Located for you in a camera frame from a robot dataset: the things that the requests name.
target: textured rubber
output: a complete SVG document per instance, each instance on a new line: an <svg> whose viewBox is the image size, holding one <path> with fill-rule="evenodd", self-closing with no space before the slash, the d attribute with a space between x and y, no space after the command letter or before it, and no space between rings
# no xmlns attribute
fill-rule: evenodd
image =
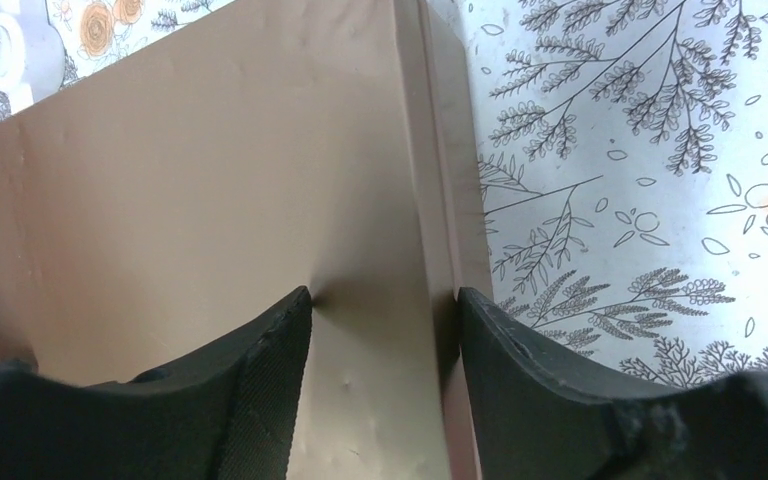
<svg viewBox="0 0 768 480"><path fill-rule="evenodd" d="M462 289L484 480L768 479L768 372L679 391L566 349Z"/></svg>
<svg viewBox="0 0 768 480"><path fill-rule="evenodd" d="M126 384L0 365L0 480L285 478L310 333L300 287Z"/></svg>

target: orange rose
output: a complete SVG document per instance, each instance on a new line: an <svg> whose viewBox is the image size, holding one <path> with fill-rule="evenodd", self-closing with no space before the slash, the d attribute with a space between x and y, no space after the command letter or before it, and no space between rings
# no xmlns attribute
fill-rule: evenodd
<svg viewBox="0 0 768 480"><path fill-rule="evenodd" d="M116 0L113 3L113 18L124 25L133 25L143 15L142 0Z"/></svg>
<svg viewBox="0 0 768 480"><path fill-rule="evenodd" d="M98 57L113 41L113 14L105 3L87 5L81 17L81 45L88 55Z"/></svg>

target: tan cardboard box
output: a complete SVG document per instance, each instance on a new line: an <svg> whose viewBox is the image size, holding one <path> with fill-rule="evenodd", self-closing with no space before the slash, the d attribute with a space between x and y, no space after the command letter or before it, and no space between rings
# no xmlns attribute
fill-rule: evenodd
<svg viewBox="0 0 768 480"><path fill-rule="evenodd" d="M309 285L289 478L450 478L453 289L490 293L471 122L421 1L230 4L0 124L0 361L124 381Z"/></svg>

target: fern illustration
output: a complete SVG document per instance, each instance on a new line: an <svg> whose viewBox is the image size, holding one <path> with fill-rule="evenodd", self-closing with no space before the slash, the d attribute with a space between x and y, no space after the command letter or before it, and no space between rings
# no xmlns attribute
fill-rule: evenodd
<svg viewBox="0 0 768 480"><path fill-rule="evenodd" d="M524 312L528 311L531 306L526 304L519 304L517 302L517 298L514 296L508 297L505 300L502 300L499 302L499 308L504 310L505 313L508 315L516 318L520 315L522 315Z"/></svg>
<svg viewBox="0 0 768 480"><path fill-rule="evenodd" d="M75 65L75 59L68 53L66 54L66 65L63 72L63 82L60 84L60 90L71 87L78 83L78 67Z"/></svg>
<svg viewBox="0 0 768 480"><path fill-rule="evenodd" d="M734 298L723 295L726 285L718 280L690 280L678 268L659 268L640 275L628 287L634 294L629 299L600 304L597 294L610 284L591 285L585 275L573 280L571 270L554 280L531 306L522 312L533 329L586 316L596 330L621 340L658 338L653 330L671 325L671 316L707 315L701 307L731 303Z"/></svg>
<svg viewBox="0 0 768 480"><path fill-rule="evenodd" d="M185 13L189 13L191 11L196 10L190 10L193 6L196 6L196 10L198 10L197 4L195 3L186 3L181 6L181 11ZM189 25L192 22L181 22L178 20L178 14L174 10L169 10L168 8L162 8L157 11L157 16L154 17L151 20L151 29L158 31L158 32L174 32L175 30Z"/></svg>
<svg viewBox="0 0 768 480"><path fill-rule="evenodd" d="M590 357L596 353L595 350L587 349L586 347L601 336L598 333L593 333L593 328L589 327L579 328L571 332L564 330L538 330L538 332L584 357Z"/></svg>
<svg viewBox="0 0 768 480"><path fill-rule="evenodd" d="M536 294L539 284L549 284L550 269L560 269L572 259L573 248L578 248L581 252L587 251L584 241L573 235L573 226L586 228L594 226L588 220L573 215L571 200L577 186L566 189L567 196L558 216L545 220L542 226L532 228L528 242L524 245L506 245L503 248L502 258L493 262L492 273L499 275L500 280L505 279L509 268L513 268L518 274L514 278L515 291L525 293L526 288L530 287ZM539 194L530 199L542 198L554 193L558 192Z"/></svg>
<svg viewBox="0 0 768 480"><path fill-rule="evenodd" d="M566 198L557 216L549 218L529 231L527 242L509 244L502 249L501 258L493 261L492 273L504 280L507 272L513 269L517 276L514 290L525 293L529 286L537 293L540 285L549 284L549 270L560 269L572 258L572 251L587 251L584 241L574 234L573 228L593 228L594 225L573 214L572 197L576 189L586 183L601 178L594 177L549 192L540 192L525 185L525 166L514 155L505 153L481 155L478 160L481 180L481 195L486 200L492 189L515 192L523 198L485 212L485 233L490 235L498 230L492 225L495 220L487 217L527 202L566 193Z"/></svg>
<svg viewBox="0 0 768 480"><path fill-rule="evenodd" d="M187 0L181 4L181 11L184 13L195 13L200 10L205 10L210 13L213 12L211 5L213 0Z"/></svg>
<svg viewBox="0 0 768 480"><path fill-rule="evenodd" d="M542 93L553 92L575 85L585 65L605 66L552 108L527 101L502 110L490 140L500 146L528 137L531 140L524 151L530 161L552 152L566 159L577 142L576 116L570 112L571 106L587 92L597 102L626 104L623 112L635 135L649 131L653 144L672 140L675 149L666 168L673 174L710 173L710 164L717 160L712 153L712 127L725 131L734 118L728 110L729 103L719 98L735 87L736 75L725 67L738 55L750 60L757 58L761 30L755 26L757 18L745 13L742 0L700 1L702 8L692 15L696 27L725 27L719 53L713 52L707 40L679 38L690 0L678 2L669 11L665 9L666 0L581 0L563 4L546 1L533 8L533 2L520 2L531 8L520 24L541 35L534 49L563 55L565 59L534 62L528 53L512 50L505 57L511 68L504 75L510 80L491 91L492 98L514 97L541 81ZM613 36L652 16L659 18L626 49L609 58L603 57L604 44L578 33L597 26ZM548 35L561 18L563 35ZM632 50L657 32L665 32L658 27L667 22L673 28L660 41L652 42L654 46L645 58L633 61ZM667 53L663 72L649 79L647 72L651 68L647 64L660 52Z"/></svg>
<svg viewBox="0 0 768 480"><path fill-rule="evenodd" d="M639 357L626 358L619 369L629 375L678 388L691 388L737 372L768 371L768 347L752 357L725 341L708 344L697 355L680 338L654 339L655 365Z"/></svg>

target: white plastic object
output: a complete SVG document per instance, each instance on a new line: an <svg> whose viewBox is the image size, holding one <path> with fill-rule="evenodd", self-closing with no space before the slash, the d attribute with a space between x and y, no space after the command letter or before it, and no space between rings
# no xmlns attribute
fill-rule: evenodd
<svg viewBox="0 0 768 480"><path fill-rule="evenodd" d="M0 29L7 37L2 49L7 67L0 74L0 90L7 93L15 114L60 89L66 53L48 19L0 12Z"/></svg>
<svg viewBox="0 0 768 480"><path fill-rule="evenodd" d="M66 52L44 0L0 0L0 90L12 113L56 93Z"/></svg>

